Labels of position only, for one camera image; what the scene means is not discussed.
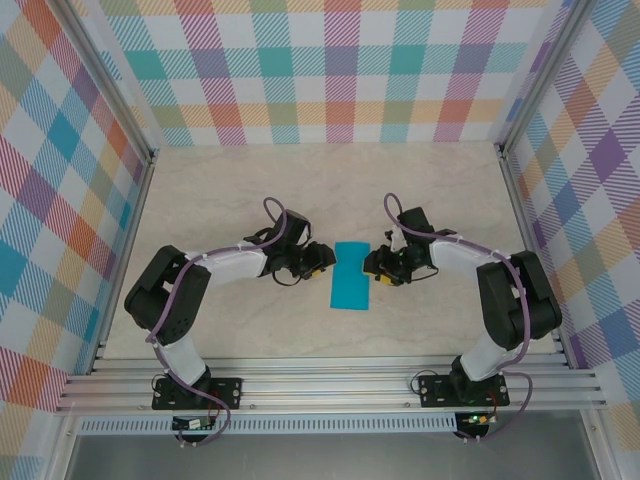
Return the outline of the teal cloth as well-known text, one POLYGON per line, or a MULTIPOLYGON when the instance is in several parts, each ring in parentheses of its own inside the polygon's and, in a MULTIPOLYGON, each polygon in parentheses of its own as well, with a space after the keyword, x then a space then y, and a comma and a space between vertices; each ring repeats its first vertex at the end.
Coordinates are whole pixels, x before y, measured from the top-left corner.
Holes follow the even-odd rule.
POLYGON ((370 253, 365 242, 337 242, 333 267, 330 307, 340 310, 369 309, 369 277, 363 272, 364 260, 370 253))

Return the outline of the grey metal panel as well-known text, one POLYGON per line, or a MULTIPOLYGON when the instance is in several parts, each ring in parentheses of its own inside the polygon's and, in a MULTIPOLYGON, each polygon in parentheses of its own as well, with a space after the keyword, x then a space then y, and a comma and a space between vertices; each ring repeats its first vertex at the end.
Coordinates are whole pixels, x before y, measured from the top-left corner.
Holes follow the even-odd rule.
POLYGON ((180 448, 164 436, 83 436, 65 480, 600 480, 580 443, 568 452, 448 436, 229 436, 180 448))

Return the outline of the small dark circuit board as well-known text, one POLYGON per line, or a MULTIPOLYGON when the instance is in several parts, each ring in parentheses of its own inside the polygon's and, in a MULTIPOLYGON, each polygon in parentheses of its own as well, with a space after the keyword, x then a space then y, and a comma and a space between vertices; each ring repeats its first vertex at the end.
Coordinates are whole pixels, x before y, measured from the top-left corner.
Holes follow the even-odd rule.
POLYGON ((199 432, 211 431, 216 424, 215 419, 208 417, 173 417, 172 429, 175 431, 199 432))

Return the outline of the long aluminium mounting rail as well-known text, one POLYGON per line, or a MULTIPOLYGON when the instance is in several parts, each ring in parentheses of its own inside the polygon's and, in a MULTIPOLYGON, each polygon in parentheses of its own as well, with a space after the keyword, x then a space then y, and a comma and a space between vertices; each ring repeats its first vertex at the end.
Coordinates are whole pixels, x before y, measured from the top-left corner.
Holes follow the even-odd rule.
MULTIPOLYGON (((416 412, 409 385, 419 371, 449 371, 449 356, 299 357, 211 359, 215 377, 243 381, 243 413, 416 412)), ((570 368, 561 353, 529 354, 514 366, 527 379, 508 377, 509 410, 527 402, 531 411, 603 409, 595 372, 570 368)), ((152 359, 98 359, 87 375, 68 379, 58 413, 149 412, 151 382, 160 372, 152 359)))

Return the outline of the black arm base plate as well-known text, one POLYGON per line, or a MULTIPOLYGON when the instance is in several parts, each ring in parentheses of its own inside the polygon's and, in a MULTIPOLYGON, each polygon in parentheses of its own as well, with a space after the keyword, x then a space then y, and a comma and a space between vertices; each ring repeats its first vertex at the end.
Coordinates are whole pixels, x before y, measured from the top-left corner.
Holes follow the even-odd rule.
POLYGON ((479 382, 466 382, 456 388, 449 375, 418 377, 422 408, 503 407, 510 405, 505 378, 494 375, 479 382))
MULTIPOLYGON (((241 378, 202 378, 193 387, 237 410, 242 395, 241 378)), ((179 385, 169 377, 157 378, 152 386, 153 410, 208 410, 211 401, 179 385)))

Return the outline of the aluminium side rail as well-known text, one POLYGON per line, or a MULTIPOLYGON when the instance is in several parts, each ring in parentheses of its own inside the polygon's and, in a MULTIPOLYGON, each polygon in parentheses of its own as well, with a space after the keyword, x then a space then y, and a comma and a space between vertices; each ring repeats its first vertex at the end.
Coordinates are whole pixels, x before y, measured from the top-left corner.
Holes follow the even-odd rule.
POLYGON ((91 337, 91 341, 88 344, 86 353, 80 357, 76 365, 76 373, 80 373, 81 375, 88 375, 91 373, 93 364, 98 356, 98 350, 108 339, 160 152, 160 149, 153 150, 150 157, 145 162, 139 192, 125 231, 126 236, 123 241, 123 249, 116 263, 114 278, 109 290, 104 311, 98 318, 98 322, 96 323, 96 327, 91 337))
MULTIPOLYGON (((510 202, 514 215, 516 217, 516 222, 523 240, 523 244, 527 250, 533 251, 538 255, 540 260, 543 260, 542 253, 534 235, 534 231, 528 222, 524 200, 518 189, 516 176, 511 169, 508 155, 504 153, 504 150, 502 149, 500 144, 494 144, 494 149, 506 188, 508 190, 510 202)), ((576 359, 571 350, 571 345, 566 338, 565 332, 562 330, 562 327, 563 324, 554 329, 551 333, 554 344, 556 345, 556 352, 562 353, 564 355, 565 364, 570 369, 575 369, 576 359)))

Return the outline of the aluminium corner post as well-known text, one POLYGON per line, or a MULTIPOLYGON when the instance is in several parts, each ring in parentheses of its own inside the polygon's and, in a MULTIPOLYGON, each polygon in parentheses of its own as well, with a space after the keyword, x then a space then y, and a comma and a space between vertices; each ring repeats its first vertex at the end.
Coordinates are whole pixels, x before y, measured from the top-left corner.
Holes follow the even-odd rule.
POLYGON ((99 50, 94 45, 90 34, 84 27, 70 0, 48 0, 48 2, 77 49, 97 88, 105 96, 107 103, 112 108, 114 116, 120 122, 127 138, 132 142, 136 152, 145 162, 152 164, 155 149, 144 137, 99 50))
POLYGON ((490 133, 499 160, 523 134, 597 1, 548 1, 490 133))

